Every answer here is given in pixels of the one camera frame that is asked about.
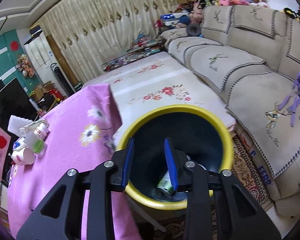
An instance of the plastic container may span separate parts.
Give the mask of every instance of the plastic container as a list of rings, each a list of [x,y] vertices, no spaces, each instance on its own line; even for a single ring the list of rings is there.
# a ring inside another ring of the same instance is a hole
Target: plastic container
[[[30,165],[34,163],[34,153],[30,148],[23,148],[20,151],[13,151],[11,159],[17,165]]]
[[[48,127],[44,124],[41,123],[35,130],[34,134],[38,136],[39,139],[43,140],[47,137],[47,133],[49,132]]]
[[[38,138],[33,132],[29,132],[25,138],[26,145],[37,155],[43,156],[47,149],[47,144]]]

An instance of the metal screw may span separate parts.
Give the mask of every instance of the metal screw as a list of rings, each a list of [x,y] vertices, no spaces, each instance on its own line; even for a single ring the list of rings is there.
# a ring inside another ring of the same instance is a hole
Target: metal screw
[[[223,170],[222,174],[226,177],[230,177],[232,175],[231,171],[229,171],[229,170]]]
[[[71,170],[67,171],[67,175],[70,177],[76,175],[76,173],[77,173],[77,171],[75,169],[71,169]]]
[[[186,166],[187,166],[188,168],[193,168],[193,167],[195,166],[195,163],[189,161],[189,162],[186,162]]]
[[[112,161],[106,161],[104,164],[103,164],[106,168],[110,168],[114,165],[114,163]]]

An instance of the beige sofa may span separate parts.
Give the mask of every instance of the beige sofa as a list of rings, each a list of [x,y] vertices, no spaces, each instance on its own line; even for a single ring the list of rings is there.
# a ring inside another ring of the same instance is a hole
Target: beige sofa
[[[204,38],[169,30],[165,46],[226,102],[278,213],[300,216],[300,106],[294,127],[286,111],[296,93],[276,107],[300,71],[300,24],[255,6],[206,7],[202,17]]]

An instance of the curtain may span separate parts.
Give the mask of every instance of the curtain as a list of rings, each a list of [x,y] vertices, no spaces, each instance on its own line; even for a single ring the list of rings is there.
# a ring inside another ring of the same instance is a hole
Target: curtain
[[[154,36],[156,20],[174,1],[62,0],[39,22],[77,78],[87,82],[103,74],[101,65],[121,56],[139,33]]]

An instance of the sofa armrest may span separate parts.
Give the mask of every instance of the sofa armrest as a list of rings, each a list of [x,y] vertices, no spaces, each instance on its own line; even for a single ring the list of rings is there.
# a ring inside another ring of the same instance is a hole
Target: sofa armrest
[[[187,36],[188,36],[187,28],[179,28],[179,29],[172,29],[163,32],[160,35],[160,38],[162,38],[165,41],[164,46],[166,49],[168,49],[171,41],[181,37],[187,37]]]

